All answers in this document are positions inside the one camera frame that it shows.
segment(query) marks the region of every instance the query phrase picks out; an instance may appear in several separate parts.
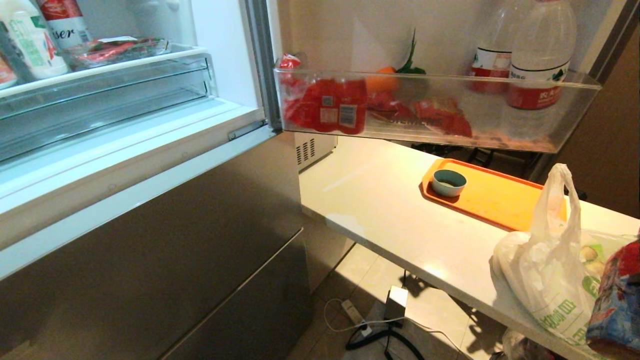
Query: green leaves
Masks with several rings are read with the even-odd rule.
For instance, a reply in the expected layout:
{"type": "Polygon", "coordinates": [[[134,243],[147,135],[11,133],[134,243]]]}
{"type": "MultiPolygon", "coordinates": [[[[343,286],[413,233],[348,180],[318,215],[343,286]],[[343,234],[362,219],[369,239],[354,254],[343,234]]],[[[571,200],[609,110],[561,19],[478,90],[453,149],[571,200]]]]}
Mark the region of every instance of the green leaves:
{"type": "Polygon", "coordinates": [[[426,74],[427,72],[419,67],[411,67],[413,65],[413,52],[415,51],[415,28],[413,29],[413,37],[411,39],[411,51],[409,52],[409,58],[406,63],[402,65],[400,69],[397,69],[397,73],[401,74],[426,74]]]}

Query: barcode label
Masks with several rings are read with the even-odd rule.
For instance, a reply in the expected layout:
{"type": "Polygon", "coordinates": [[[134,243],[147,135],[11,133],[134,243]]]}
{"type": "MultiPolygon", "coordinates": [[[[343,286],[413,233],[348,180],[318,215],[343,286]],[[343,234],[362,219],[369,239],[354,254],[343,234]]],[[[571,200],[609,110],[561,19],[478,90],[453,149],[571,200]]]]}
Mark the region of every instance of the barcode label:
{"type": "Polygon", "coordinates": [[[333,96],[323,96],[322,106],[333,106],[333,96]]]}
{"type": "Polygon", "coordinates": [[[357,105],[340,105],[340,125],[356,127],[357,105]]]}
{"type": "Polygon", "coordinates": [[[320,109],[320,122],[323,124],[338,122],[338,109],[320,109]]]}
{"type": "Polygon", "coordinates": [[[82,42],[91,41],[89,39],[89,34],[87,34],[85,30],[78,31],[78,34],[80,35],[80,40],[82,40],[82,42]]]}

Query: orange tray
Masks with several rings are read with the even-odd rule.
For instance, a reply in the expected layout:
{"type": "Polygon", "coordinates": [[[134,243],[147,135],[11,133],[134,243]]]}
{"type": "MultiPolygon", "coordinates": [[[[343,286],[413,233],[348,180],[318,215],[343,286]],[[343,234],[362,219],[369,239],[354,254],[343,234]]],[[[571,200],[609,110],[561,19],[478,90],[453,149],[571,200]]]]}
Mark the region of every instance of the orange tray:
{"type": "MultiPolygon", "coordinates": [[[[420,187],[426,198],[517,231],[531,228],[533,210],[543,188],[540,184],[454,159],[436,160],[424,174],[420,187]],[[443,168],[467,178],[467,185],[459,196],[445,197],[431,188],[433,173],[443,168]]],[[[561,210],[561,218],[566,220],[566,205],[561,210]]]]}

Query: small bowl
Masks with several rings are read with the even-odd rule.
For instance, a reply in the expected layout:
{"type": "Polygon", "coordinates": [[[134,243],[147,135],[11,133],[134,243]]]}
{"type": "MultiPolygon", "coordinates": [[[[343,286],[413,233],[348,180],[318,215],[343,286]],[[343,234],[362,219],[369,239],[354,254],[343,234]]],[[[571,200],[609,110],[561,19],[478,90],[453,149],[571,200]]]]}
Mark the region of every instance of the small bowl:
{"type": "Polygon", "coordinates": [[[446,197],[460,195],[467,184],[467,179],[459,172],[440,169],[433,173],[431,187],[436,193],[446,197]]]}

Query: tiled floor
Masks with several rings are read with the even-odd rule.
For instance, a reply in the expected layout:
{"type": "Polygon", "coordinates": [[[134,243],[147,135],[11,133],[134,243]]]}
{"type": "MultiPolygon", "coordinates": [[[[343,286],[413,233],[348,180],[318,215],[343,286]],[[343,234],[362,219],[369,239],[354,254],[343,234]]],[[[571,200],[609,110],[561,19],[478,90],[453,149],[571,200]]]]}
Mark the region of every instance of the tiled floor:
{"type": "MultiPolygon", "coordinates": [[[[361,245],[356,244],[338,267],[313,294],[314,315],[307,331],[291,350],[287,360],[384,360],[386,339],[347,351],[345,345],[353,331],[333,332],[324,322],[324,305],[330,299],[350,299],[366,320],[382,320],[387,291],[401,286],[404,270],[361,245]]],[[[431,334],[405,322],[398,331],[409,339],[425,359],[489,359],[501,348],[506,328],[429,284],[409,276],[410,291],[406,315],[433,329],[446,333],[466,355],[459,353],[442,334],[431,334]]],[[[326,317],[334,329],[352,326],[338,302],[327,307],[326,317]]],[[[374,332],[383,327],[373,327],[374,332]]],[[[395,360],[412,360],[414,355],[399,341],[389,345],[395,360]]]]}

